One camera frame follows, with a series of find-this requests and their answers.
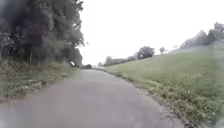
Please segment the asphalt road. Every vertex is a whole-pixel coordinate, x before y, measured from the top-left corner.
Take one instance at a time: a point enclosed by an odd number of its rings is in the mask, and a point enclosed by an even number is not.
[[[22,100],[0,105],[0,128],[183,128],[143,91],[82,70]]]

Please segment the grass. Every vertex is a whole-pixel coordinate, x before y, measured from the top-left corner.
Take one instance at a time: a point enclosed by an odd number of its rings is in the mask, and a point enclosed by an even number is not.
[[[1,62],[0,102],[24,97],[71,73],[71,67],[66,64],[52,63],[39,67],[26,63]]]
[[[185,123],[214,125],[224,100],[224,43],[106,67],[162,98]]]

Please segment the treeline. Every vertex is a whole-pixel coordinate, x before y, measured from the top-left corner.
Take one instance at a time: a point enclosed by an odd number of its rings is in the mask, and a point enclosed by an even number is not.
[[[181,46],[180,49],[191,48],[195,46],[209,45],[216,40],[224,39],[224,25],[216,22],[214,28],[209,30],[208,34],[204,31],[200,31],[196,36],[186,40]]]
[[[129,61],[145,59],[145,58],[153,57],[154,53],[155,53],[154,48],[144,46],[144,47],[140,48],[137,53],[135,53],[134,55],[129,56],[125,59],[123,59],[123,58],[114,59],[114,58],[108,56],[106,58],[106,61],[105,61],[104,64],[99,63],[98,65],[99,66],[111,66],[111,65],[126,63],[126,62],[129,62]]]
[[[80,0],[7,0],[0,12],[0,60],[74,61],[84,45]]]

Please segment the field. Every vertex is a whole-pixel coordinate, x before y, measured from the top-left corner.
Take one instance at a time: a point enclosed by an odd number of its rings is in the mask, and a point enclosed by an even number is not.
[[[106,67],[162,99],[186,124],[214,125],[224,101],[224,43]]]

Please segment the overcast sky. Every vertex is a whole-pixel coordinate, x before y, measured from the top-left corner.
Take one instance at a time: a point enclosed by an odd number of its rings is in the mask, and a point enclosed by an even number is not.
[[[171,48],[218,21],[222,0],[84,0],[82,31],[89,45],[83,63],[122,58],[142,46]]]

